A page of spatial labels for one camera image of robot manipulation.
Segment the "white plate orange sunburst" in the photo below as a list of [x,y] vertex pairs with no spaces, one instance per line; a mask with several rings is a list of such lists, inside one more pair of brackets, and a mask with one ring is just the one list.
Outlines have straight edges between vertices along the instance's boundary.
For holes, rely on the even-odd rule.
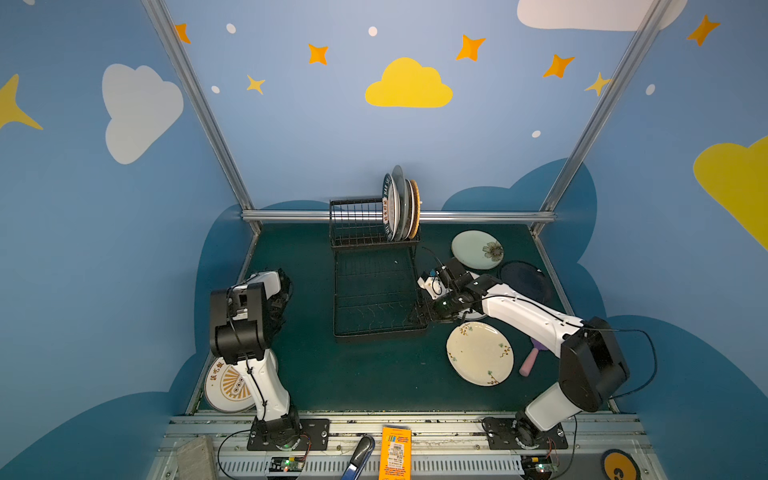
[[402,239],[408,240],[410,238],[410,231],[412,229],[412,224],[414,219],[414,207],[415,207],[413,189],[409,179],[405,180],[405,189],[406,189],[405,211],[404,211],[405,216],[403,221]]

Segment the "yellow woven wicker plate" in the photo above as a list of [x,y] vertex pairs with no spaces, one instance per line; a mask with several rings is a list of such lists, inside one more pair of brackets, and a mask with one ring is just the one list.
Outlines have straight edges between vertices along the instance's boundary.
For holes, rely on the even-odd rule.
[[414,180],[410,180],[410,187],[411,187],[411,196],[412,196],[412,218],[411,218],[411,227],[409,230],[409,236],[408,238],[410,240],[413,240],[419,229],[420,225],[420,215],[421,215],[421,199],[420,199],[420,192],[417,185],[417,182]]

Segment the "white plate green lettered rim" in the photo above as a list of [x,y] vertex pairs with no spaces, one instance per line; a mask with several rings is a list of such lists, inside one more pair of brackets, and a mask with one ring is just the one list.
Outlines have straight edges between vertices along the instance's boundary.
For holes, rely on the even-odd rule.
[[382,186],[382,222],[388,241],[396,237],[399,221],[399,195],[390,173],[384,177]]

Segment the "large plain green plate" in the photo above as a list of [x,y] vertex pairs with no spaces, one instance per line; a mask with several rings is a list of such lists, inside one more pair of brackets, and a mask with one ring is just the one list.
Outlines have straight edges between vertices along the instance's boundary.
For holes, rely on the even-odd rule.
[[392,171],[392,177],[395,182],[395,186],[398,193],[398,201],[399,201],[399,219],[397,223],[397,230],[395,234],[395,240],[396,241],[402,241],[402,232],[403,232],[403,221],[405,216],[405,196],[406,196],[406,189],[405,189],[405,175],[402,167],[400,165],[396,165]]

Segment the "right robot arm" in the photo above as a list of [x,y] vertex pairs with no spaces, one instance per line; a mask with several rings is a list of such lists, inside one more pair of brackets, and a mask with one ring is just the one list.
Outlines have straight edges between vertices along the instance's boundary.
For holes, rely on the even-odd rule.
[[558,380],[516,414],[520,441],[551,430],[580,412],[595,412],[630,378],[610,324],[549,308],[500,279],[468,272],[455,258],[417,284],[431,297],[433,319],[457,320],[473,310],[499,320],[543,345],[559,359]]

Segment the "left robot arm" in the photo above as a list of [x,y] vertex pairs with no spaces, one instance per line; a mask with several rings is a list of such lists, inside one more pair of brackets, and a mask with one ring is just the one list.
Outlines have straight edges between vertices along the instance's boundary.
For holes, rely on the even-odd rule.
[[272,349],[291,293],[289,277],[278,269],[210,294],[211,353],[238,373],[255,408],[251,450],[292,450],[300,442],[298,410],[280,381]]

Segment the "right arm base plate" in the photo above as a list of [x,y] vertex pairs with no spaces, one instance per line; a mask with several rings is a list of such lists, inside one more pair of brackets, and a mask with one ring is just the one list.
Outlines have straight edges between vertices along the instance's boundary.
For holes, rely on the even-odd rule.
[[561,423],[544,431],[523,417],[485,417],[481,426],[491,450],[548,450],[568,447]]

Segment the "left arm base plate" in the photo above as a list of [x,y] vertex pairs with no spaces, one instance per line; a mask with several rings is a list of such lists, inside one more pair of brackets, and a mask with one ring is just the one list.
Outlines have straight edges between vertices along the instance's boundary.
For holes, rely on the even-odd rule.
[[265,422],[255,420],[247,440],[248,451],[325,451],[328,448],[330,420],[303,418]]

